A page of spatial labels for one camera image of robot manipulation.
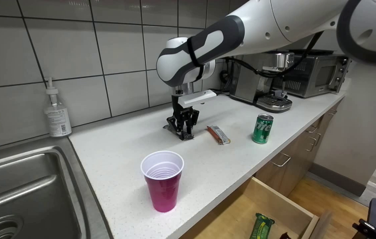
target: red plastic cup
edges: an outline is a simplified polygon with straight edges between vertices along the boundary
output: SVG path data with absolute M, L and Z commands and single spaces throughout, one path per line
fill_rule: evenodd
M 175 207 L 183 168 L 183 158 L 173 152 L 155 152 L 143 158 L 140 170 L 156 211 L 167 213 Z

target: green soda can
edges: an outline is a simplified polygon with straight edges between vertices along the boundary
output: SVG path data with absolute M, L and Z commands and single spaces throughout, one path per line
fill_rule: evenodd
M 268 136 L 272 126 L 272 116 L 257 116 L 255 122 L 255 129 L 252 133 L 252 141 L 256 144 L 265 144 L 268 141 Z

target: white countertop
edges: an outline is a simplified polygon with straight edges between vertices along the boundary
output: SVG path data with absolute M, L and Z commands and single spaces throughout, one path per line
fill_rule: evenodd
M 272 114 L 265 145 L 249 140 L 256 116 L 264 112 L 225 96 L 195 108 L 200 114 L 192 141 L 181 142 L 162 129 L 169 107 L 82 128 L 70 140 L 114 238 L 179 238 L 341 99 L 290 97 L 289 112 Z M 216 145 L 204 130 L 208 125 L 219 126 L 231 144 Z M 163 149 L 179 153 L 185 162 L 176 206 L 166 214 L 152 209 L 139 170 L 144 156 Z

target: microwave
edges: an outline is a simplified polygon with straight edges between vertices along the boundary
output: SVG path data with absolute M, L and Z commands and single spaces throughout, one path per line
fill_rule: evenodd
M 338 92 L 348 68 L 348 57 L 338 55 L 306 56 L 294 69 L 284 75 L 288 95 L 308 99 Z M 282 80 L 274 79 L 272 88 L 281 89 Z

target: kitchen counter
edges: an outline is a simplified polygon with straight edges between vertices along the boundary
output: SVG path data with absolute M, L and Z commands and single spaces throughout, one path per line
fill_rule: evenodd
M 265 145 L 249 140 L 256 116 L 264 112 L 225 96 L 195 108 L 200 114 L 192 141 L 181 142 L 162 129 L 169 107 L 76 129 L 70 141 L 114 238 L 179 238 L 341 99 L 290 97 L 289 112 L 272 114 Z M 231 144 L 216 145 L 204 130 L 208 125 L 219 126 Z M 152 209 L 139 170 L 142 158 L 156 150 L 176 152 L 185 162 L 176 206 L 166 214 Z

